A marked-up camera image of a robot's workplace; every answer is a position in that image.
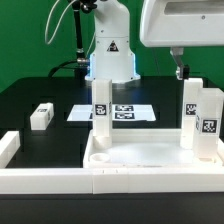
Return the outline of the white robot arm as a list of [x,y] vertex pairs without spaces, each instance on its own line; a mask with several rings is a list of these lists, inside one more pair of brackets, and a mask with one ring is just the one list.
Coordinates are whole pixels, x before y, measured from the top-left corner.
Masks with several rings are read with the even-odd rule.
[[[95,50],[86,79],[138,80],[126,6],[118,0],[97,0],[94,19]],[[190,73],[181,60],[184,48],[224,46],[224,0],[144,0],[139,37],[146,47],[168,47],[176,76],[184,80]]]

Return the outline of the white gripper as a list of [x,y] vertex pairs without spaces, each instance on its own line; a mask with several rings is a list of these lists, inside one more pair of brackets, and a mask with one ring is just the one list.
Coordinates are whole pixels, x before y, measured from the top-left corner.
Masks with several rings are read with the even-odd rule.
[[144,0],[140,40],[146,47],[171,47],[177,79],[188,79],[183,47],[224,45],[224,0]]

